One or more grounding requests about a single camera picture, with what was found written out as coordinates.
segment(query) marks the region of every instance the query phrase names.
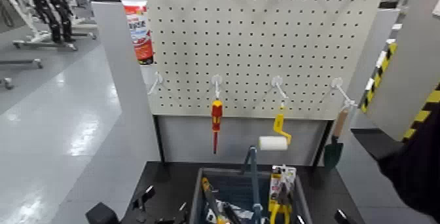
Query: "white paint roller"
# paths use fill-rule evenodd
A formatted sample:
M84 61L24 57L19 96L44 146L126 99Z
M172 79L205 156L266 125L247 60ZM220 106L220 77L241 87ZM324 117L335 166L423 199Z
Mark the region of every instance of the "white paint roller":
M286 151L292 136L283 131L284 115L279 113L275 117L274 132L282 136L260 136L259 145L262 151Z
M283 136L260 136L259 147L262 151L286 151L287 138Z

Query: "wire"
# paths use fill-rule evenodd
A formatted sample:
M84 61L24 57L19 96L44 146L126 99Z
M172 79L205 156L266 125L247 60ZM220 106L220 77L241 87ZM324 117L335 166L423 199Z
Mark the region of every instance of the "wire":
M6 6L4 4L5 1L8 1L8 0L0 0L0 13L1 13L1 16L3 17L3 21L4 21L5 25L10 28L13 28L15 26L14 19L12 18L8 9L6 8Z

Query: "red screwdriver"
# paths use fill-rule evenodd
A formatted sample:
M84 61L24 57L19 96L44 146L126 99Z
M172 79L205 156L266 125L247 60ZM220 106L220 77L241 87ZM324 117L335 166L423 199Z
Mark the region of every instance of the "red screwdriver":
M217 154L217 140L218 140L218 133L220 131L220 118L223 114L222 112L223 104L220 100L215 100L212 102L212 132L214 133L214 139L213 139L213 146L214 146L214 154Z

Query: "wheel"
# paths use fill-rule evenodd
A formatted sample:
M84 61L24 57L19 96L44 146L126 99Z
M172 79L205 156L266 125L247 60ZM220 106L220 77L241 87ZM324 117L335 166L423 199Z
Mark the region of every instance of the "wheel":
M73 51L77 51L78 48L74 44L68 44L67 47L69 47Z
M35 63L37 64L37 67L38 67L39 69L42 69L42 68L43 68L43 64L41 63L41 59L34 59L33 62L35 62Z
M94 35L93 33L88 33L88 34L89 34L89 36L90 36L93 40L96 39L96 35Z
M12 90L12 89L14 88L14 85L12 85L10 79L5 79L5 88L6 88L7 90Z

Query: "wooden handle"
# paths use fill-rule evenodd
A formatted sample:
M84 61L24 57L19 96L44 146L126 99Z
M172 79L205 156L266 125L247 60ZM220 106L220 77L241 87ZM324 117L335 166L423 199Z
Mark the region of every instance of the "wooden handle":
M344 122L345 119L347 118L349 110L350 109L346 108L339 113L338 120L336 121L335 130L333 131L333 135L337 138L340 136L340 133L342 132L342 127L344 127Z

